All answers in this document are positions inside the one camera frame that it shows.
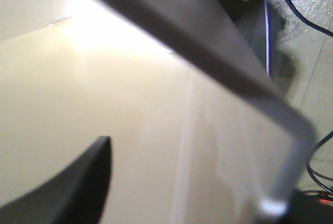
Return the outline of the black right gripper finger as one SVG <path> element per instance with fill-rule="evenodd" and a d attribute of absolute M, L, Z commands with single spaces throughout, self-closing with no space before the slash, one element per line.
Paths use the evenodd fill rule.
<path fill-rule="evenodd" d="M 59 174 L 1 206 L 1 223 L 99 223 L 111 176 L 111 138 L 100 136 Z"/>

